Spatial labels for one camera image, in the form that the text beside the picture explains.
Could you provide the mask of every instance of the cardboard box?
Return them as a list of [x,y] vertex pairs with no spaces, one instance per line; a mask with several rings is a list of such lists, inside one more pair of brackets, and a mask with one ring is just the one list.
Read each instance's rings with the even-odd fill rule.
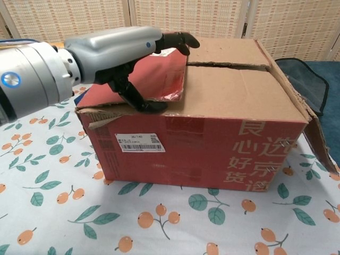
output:
[[[336,172],[317,117],[260,43],[200,42],[187,67],[177,51],[157,60],[147,57],[135,67],[134,84],[146,63],[151,68],[156,61],[160,70],[155,81],[152,71],[142,82],[144,96],[176,95],[167,98],[162,114],[117,104],[119,97],[107,86],[93,86],[81,99],[76,112],[107,179],[266,191],[302,131],[320,162]],[[159,81],[167,73],[172,78],[164,90]]]

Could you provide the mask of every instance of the floral tablecloth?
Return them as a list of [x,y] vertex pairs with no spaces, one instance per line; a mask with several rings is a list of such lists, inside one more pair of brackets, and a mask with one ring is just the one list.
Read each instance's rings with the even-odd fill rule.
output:
[[0,127],[0,255],[340,255],[340,177],[303,135],[267,193],[110,182],[74,107]]

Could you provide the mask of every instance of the robotic arm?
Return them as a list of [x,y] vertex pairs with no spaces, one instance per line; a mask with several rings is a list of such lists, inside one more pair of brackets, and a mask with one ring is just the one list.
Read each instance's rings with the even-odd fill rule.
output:
[[108,83],[139,112],[159,113],[165,102],[145,101],[129,82],[136,62],[162,49],[199,42],[189,33],[126,27],[69,38],[64,49],[38,42],[0,51],[0,126],[72,96],[79,83]]

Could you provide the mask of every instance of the green leaf print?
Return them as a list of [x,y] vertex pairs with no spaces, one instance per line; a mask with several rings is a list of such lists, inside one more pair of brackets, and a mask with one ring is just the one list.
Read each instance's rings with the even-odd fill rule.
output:
[[310,155],[310,154],[300,154],[302,157],[305,157],[305,158],[315,158],[314,155]]
[[317,179],[320,179],[321,176],[319,175],[319,173],[317,171],[314,171],[313,169],[311,170],[312,171],[312,174],[317,178]]
[[93,214],[100,206],[91,206],[89,208],[87,208],[76,220],[75,222],[78,222],[82,219],[85,219],[87,217],[89,217],[91,214]]
[[66,126],[70,123],[71,123],[70,121],[66,121],[66,122],[62,122],[62,123],[58,124],[57,126]]
[[303,167],[308,167],[308,166],[311,166],[311,165],[312,165],[312,164],[306,163],[306,162],[300,163],[300,166],[303,166]]
[[284,183],[281,183],[278,187],[277,187],[277,193],[279,194],[279,196],[282,199],[285,199],[289,196],[289,191],[287,189],[287,187],[285,186]]
[[97,224],[97,225],[104,225],[104,224],[107,224],[109,222],[112,222],[113,220],[115,220],[119,216],[120,216],[119,214],[115,214],[114,212],[108,212],[106,214],[102,214],[102,215],[98,216],[97,218],[95,218],[93,220],[93,223]]
[[66,142],[67,142],[67,143],[71,143],[71,142],[73,142],[74,140],[75,140],[75,137],[69,137],[69,138],[66,139]]
[[306,205],[309,204],[311,199],[312,199],[312,197],[310,197],[308,195],[300,195],[300,196],[295,197],[293,199],[293,204],[295,204],[297,206],[306,206]]
[[151,189],[152,186],[153,186],[152,183],[146,183],[143,186],[142,190],[140,191],[139,196],[141,197],[141,196],[145,195]]
[[53,136],[53,137],[48,138],[47,141],[46,141],[46,143],[47,143],[48,145],[53,145],[53,144],[55,144],[58,140],[59,140],[59,136],[55,135],[55,136]]
[[309,170],[306,172],[306,179],[309,181],[311,179],[313,179],[313,174],[312,174],[312,171]]
[[15,126],[15,124],[11,124],[11,125],[9,125],[8,127],[6,127],[5,129],[4,129],[4,131],[6,131],[6,130],[8,130],[8,129],[11,129],[12,127],[14,127]]
[[322,164],[320,164],[319,162],[315,162],[316,164],[317,164],[317,166],[320,168],[320,170],[322,170],[322,171],[325,171],[325,172],[328,172],[327,171],[327,169],[324,167],[324,166],[322,166]]
[[48,129],[51,129],[55,124],[55,118],[49,123]]
[[189,205],[192,209],[203,211],[208,206],[208,200],[204,195],[194,194],[189,197]]
[[57,254],[57,252],[56,252],[55,248],[50,247],[48,252],[47,252],[47,255],[56,255],[56,254]]
[[85,162],[85,159],[83,159],[83,160],[79,161],[78,163],[76,163],[76,164],[74,165],[74,167],[81,166],[84,162]]
[[41,206],[44,201],[44,196],[40,192],[34,192],[31,198],[31,204],[34,206]]
[[18,123],[17,125],[15,125],[15,129],[20,129],[22,127],[22,124],[21,123]]
[[9,244],[0,245],[0,255],[5,255],[9,246],[10,246]]
[[66,251],[65,255],[72,255],[73,248],[69,248],[68,251]]
[[13,167],[16,163],[18,163],[18,161],[19,161],[19,157],[16,157],[16,158],[10,163],[10,166],[9,166],[8,168],[10,169],[11,167]]
[[219,189],[208,189],[208,193],[212,196],[217,196],[219,194]]
[[22,172],[25,172],[25,171],[26,171],[26,167],[25,167],[25,166],[16,166],[16,168],[17,168],[19,171],[22,171]]
[[87,158],[87,159],[85,159],[85,164],[84,164],[84,166],[85,167],[88,167],[90,165],[90,160]]
[[95,230],[92,227],[90,227],[89,225],[87,225],[86,223],[84,223],[84,234],[88,238],[97,239],[97,234],[96,234]]
[[49,173],[49,170],[44,171],[43,173],[39,174],[34,182],[35,183],[43,182],[47,178],[48,173]]
[[35,157],[33,160],[41,160],[41,159],[43,159],[45,157],[46,157],[46,155],[40,155],[38,157]]
[[127,185],[123,186],[121,190],[119,190],[118,195],[124,195],[131,192],[134,188],[138,186],[139,182],[130,182]]
[[82,152],[81,155],[82,156],[89,156],[91,155],[92,153],[88,152],[88,151],[85,151],[85,152]]
[[299,221],[309,226],[315,226],[314,220],[306,212],[300,208],[294,208],[293,211],[295,212],[295,215]]
[[33,154],[29,154],[29,155],[25,158],[25,161],[24,161],[24,162],[26,162],[27,160],[29,160],[32,156],[33,156]]
[[218,207],[212,207],[208,211],[210,221],[216,225],[222,225],[225,220],[225,213]]
[[50,155],[57,155],[60,152],[62,152],[63,149],[64,149],[64,146],[62,144],[53,145],[49,150],[49,154]]
[[42,190],[50,190],[53,189],[54,187],[58,186],[61,184],[60,181],[51,181],[51,182],[46,182],[44,185],[42,185],[40,188]]
[[66,120],[69,117],[69,114],[70,114],[70,111],[64,113],[64,115],[61,117],[59,123],[63,122],[64,120]]

